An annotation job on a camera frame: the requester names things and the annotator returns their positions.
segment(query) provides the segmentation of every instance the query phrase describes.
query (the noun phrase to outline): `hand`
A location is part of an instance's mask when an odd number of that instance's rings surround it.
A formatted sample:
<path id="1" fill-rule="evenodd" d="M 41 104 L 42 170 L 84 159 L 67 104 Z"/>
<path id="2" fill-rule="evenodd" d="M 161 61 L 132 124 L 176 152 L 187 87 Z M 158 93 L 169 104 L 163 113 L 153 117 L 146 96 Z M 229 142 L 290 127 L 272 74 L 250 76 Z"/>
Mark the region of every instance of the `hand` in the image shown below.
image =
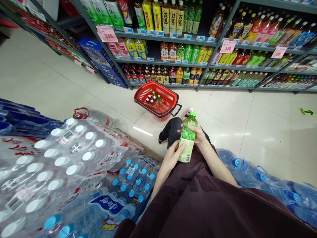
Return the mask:
<path id="1" fill-rule="evenodd" d="M 193 126 L 193 125 L 188 125 L 188 129 L 190 129 L 191 131 L 196 132 L 196 137 L 195 137 L 195 143 L 198 145 L 204 141 L 206 141 L 206 135 L 203 132 L 200 124 L 198 123 L 197 127 Z"/>
<path id="2" fill-rule="evenodd" d="M 160 171 L 165 171 L 166 173 L 170 173 L 172 169 L 175 167 L 179 156 L 185 149 L 185 144 L 181 144 L 180 147 L 178 147 L 179 140 L 175 141 L 171 147 L 168 148 L 166 151 L 165 158 L 163 160 L 163 163 L 161 165 Z"/>

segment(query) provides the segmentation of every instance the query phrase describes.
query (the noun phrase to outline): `green tea bottle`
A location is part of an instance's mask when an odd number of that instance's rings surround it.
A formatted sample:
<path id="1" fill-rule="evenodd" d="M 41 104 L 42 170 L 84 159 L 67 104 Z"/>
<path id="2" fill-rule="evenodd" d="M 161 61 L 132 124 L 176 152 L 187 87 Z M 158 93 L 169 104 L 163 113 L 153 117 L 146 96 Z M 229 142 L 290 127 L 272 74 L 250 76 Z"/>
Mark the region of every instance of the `green tea bottle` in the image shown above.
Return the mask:
<path id="1" fill-rule="evenodd" d="M 179 146 L 181 146 L 184 143 L 186 147 L 178 158 L 180 162 L 188 163 L 191 160 L 196 132 L 193 132 L 190 129 L 188 129 L 188 125 L 196 127 L 198 126 L 196 115 L 196 112 L 190 112 L 189 117 L 186 118 L 186 120 L 184 121 L 184 127 L 181 133 L 181 138 L 179 140 Z"/>

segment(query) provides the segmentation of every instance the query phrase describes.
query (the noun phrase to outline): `left hand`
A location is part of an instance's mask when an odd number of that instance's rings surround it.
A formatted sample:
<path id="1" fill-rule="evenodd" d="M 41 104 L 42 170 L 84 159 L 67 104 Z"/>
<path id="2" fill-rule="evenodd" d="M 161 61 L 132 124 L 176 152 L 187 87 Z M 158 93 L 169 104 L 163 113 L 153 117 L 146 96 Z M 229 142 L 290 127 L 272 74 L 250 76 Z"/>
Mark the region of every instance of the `left hand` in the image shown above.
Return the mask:
<path id="1" fill-rule="evenodd" d="M 166 173 L 170 173 L 172 169 L 175 167 L 179 156 L 186 147 L 184 143 L 180 147 L 178 147 L 178 144 L 179 140 L 175 141 L 171 145 L 171 147 L 168 148 L 163 163 L 161 165 L 160 171 L 163 170 Z"/>

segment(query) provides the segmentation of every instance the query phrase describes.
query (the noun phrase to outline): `person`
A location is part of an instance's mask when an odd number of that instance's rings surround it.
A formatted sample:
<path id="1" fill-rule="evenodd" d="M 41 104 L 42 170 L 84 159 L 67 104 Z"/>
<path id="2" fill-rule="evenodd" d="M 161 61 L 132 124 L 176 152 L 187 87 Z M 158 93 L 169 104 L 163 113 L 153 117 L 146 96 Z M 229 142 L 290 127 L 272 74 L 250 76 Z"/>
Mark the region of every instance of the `person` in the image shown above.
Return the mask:
<path id="1" fill-rule="evenodd" d="M 277 198 L 240 188 L 199 124 L 188 126 L 196 132 L 190 162 L 179 162 L 183 120 L 169 120 L 158 137 L 168 149 L 150 205 L 137 225 L 122 221 L 114 237 L 317 237 Z"/>

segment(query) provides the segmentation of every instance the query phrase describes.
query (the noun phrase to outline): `pink price sign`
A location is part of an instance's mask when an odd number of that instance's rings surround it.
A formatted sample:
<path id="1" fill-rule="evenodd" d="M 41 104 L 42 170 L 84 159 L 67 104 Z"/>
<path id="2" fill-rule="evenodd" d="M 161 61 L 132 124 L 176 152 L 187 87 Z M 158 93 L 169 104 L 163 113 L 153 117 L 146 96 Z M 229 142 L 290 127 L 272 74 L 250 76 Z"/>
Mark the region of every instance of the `pink price sign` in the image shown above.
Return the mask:
<path id="1" fill-rule="evenodd" d="M 286 50 L 287 50 L 287 47 L 280 47 L 280 46 L 276 47 L 271 58 L 276 58 L 276 59 L 282 58 Z"/>
<path id="2" fill-rule="evenodd" d="M 234 47 L 235 47 L 235 44 L 236 44 L 235 41 L 225 40 L 222 44 L 221 49 L 220 49 L 220 53 L 231 54 Z"/>
<path id="3" fill-rule="evenodd" d="M 96 26 L 96 28 L 102 42 L 119 42 L 111 26 Z"/>

